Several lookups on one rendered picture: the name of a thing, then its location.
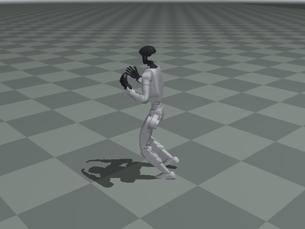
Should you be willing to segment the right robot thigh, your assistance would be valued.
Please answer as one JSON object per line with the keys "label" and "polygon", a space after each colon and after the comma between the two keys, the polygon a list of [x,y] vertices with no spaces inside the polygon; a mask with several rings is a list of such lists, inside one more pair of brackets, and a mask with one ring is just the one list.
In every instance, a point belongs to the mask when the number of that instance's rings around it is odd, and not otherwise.
{"label": "right robot thigh", "polygon": [[[149,116],[150,116],[150,113],[147,115],[146,119],[147,119]],[[146,121],[146,119],[145,119],[145,121]],[[145,122],[145,121],[144,121],[144,122]],[[150,140],[149,140],[149,142],[148,142],[147,144],[148,144],[148,145],[151,144],[152,141],[153,141],[153,138],[152,138],[152,136],[151,136],[151,138],[150,138]]]}

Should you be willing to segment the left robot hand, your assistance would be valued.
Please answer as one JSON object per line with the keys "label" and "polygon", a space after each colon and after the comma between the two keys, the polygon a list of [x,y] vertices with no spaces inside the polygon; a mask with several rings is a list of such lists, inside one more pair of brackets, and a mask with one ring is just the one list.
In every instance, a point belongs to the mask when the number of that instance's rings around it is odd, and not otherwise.
{"label": "left robot hand", "polygon": [[130,84],[128,84],[128,81],[127,81],[127,75],[128,74],[126,74],[126,76],[124,76],[126,73],[123,73],[123,75],[121,76],[121,78],[120,78],[120,83],[122,84],[122,86],[126,89],[127,87],[129,88],[129,89],[132,89],[132,87],[131,87],[131,85]]}

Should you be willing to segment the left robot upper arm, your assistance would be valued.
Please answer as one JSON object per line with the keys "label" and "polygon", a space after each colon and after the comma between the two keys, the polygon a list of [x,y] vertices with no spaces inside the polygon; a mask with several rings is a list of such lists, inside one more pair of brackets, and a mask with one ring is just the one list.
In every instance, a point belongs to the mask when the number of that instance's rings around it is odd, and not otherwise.
{"label": "left robot upper arm", "polygon": [[142,74],[142,92],[144,96],[144,101],[141,103],[148,103],[149,102],[149,92],[150,92],[150,84],[153,79],[152,72],[147,71]]}

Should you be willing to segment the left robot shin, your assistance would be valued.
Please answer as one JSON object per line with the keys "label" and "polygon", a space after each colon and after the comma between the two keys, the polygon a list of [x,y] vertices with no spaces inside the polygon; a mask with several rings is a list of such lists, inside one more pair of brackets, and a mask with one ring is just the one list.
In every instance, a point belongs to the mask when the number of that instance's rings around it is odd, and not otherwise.
{"label": "left robot shin", "polygon": [[158,168],[160,171],[162,171],[164,174],[168,175],[169,170],[168,168],[162,163],[159,156],[156,154],[155,151],[150,151],[148,148],[144,148],[141,152],[141,155],[154,167]]}

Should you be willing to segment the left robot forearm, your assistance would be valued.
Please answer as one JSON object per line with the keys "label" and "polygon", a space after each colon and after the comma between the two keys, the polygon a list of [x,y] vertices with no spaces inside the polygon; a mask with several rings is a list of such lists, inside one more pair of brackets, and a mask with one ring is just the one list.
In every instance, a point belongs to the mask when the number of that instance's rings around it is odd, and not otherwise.
{"label": "left robot forearm", "polygon": [[136,91],[134,91],[133,89],[129,89],[128,87],[125,89],[125,91],[128,93],[128,95],[130,97],[132,97],[133,99],[135,99],[135,101],[137,102],[143,102],[144,101],[144,96],[141,95],[140,93],[137,93]]}

